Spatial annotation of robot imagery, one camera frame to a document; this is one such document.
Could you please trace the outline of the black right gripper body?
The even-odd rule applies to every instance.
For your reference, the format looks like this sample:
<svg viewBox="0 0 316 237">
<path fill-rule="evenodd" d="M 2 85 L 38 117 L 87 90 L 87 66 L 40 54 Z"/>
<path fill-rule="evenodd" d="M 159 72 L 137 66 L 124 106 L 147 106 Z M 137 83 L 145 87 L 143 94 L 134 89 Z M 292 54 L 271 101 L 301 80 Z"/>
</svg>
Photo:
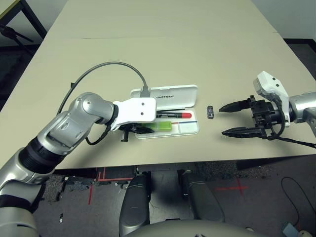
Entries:
<svg viewBox="0 0 316 237">
<path fill-rule="evenodd" d="M 282 111 L 281 103 L 276 102 L 276 109 L 272 102 L 265 100 L 255 100 L 253 95 L 249 98 L 249 105 L 252 111 L 255 127 L 251 128 L 250 137 L 258 137 L 267 140 L 279 139 L 285 130 L 285 115 Z"/>
</svg>

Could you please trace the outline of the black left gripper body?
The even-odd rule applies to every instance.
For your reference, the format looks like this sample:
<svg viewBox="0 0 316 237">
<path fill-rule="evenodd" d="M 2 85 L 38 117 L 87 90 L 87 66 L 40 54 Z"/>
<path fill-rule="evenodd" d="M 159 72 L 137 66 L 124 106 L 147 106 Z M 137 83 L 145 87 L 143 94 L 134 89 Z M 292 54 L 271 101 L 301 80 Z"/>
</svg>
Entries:
<svg viewBox="0 0 316 237">
<path fill-rule="evenodd" d="M 120 130 L 123 131 L 122 142 L 128 142 L 129 133 L 134 133 L 137 131 L 136 123 L 128 123 L 120 126 Z"/>
</svg>

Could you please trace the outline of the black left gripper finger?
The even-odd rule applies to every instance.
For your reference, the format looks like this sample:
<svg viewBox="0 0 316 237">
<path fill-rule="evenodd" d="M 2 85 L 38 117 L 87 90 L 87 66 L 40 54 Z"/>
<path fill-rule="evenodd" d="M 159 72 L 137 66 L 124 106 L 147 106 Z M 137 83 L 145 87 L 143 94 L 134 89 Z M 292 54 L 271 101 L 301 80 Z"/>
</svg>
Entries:
<svg viewBox="0 0 316 237">
<path fill-rule="evenodd" d="M 134 133 L 136 134 L 149 134 L 149 133 L 154 133 L 155 131 L 152 130 L 151 128 L 148 127 L 135 127 L 134 128 Z"/>
</svg>

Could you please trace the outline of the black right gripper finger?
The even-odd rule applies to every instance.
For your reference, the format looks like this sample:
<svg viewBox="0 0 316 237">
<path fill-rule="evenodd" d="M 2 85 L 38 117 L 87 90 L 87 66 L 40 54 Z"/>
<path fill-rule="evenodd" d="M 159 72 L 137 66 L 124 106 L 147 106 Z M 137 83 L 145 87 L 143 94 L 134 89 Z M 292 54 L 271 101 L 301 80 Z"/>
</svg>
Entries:
<svg viewBox="0 0 316 237">
<path fill-rule="evenodd" d="M 261 129 L 252 127 L 235 127 L 230 128 L 228 130 L 222 131 L 222 135 L 228 136 L 228 137 L 234 137 L 234 138 L 253 138 L 253 137 L 259 137 L 261 138 L 262 133 Z"/>
<path fill-rule="evenodd" d="M 219 112 L 224 112 L 224 113 L 239 112 L 241 110 L 249 109 L 250 104 L 251 104 L 250 98 L 246 100 L 242 100 L 242 101 L 232 102 L 221 107 L 219 109 Z"/>
</svg>

